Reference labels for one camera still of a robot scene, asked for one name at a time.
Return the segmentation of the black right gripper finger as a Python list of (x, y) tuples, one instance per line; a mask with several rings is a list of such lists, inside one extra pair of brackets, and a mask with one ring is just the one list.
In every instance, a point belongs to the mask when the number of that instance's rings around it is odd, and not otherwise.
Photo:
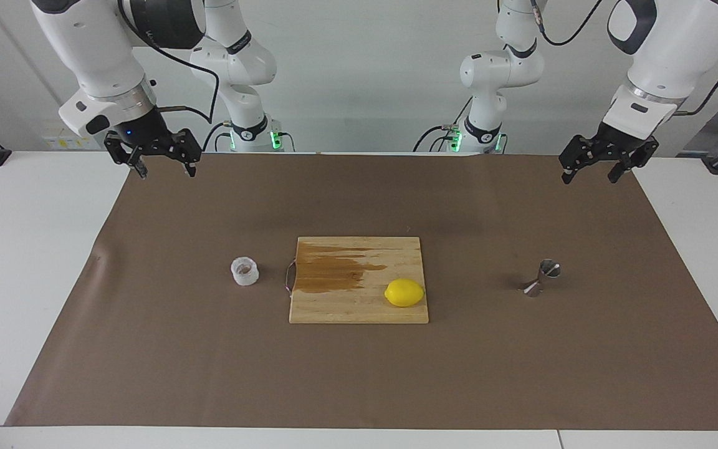
[(169, 158), (180, 162), (188, 176), (195, 177), (197, 164), (201, 161), (203, 154), (196, 137), (191, 133), (191, 130), (183, 128), (177, 133), (172, 133), (170, 139)]
[(116, 132), (106, 133), (103, 144), (115, 164), (127, 165), (138, 174), (140, 179), (147, 178), (148, 169), (142, 160), (140, 151), (132, 150), (128, 152), (125, 147), (125, 142), (120, 139)]

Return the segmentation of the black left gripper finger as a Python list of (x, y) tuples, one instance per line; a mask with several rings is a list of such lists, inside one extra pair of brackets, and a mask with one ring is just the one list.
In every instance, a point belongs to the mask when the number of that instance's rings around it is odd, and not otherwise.
[(602, 153), (604, 140), (575, 135), (558, 156), (563, 170), (562, 182), (569, 185), (582, 168), (596, 164)]
[(618, 162), (613, 165), (613, 168), (611, 168), (608, 173), (609, 182), (616, 183), (627, 171), (644, 167), (652, 158), (659, 145), (658, 140), (649, 138), (634, 148), (617, 148), (615, 155), (618, 157)]

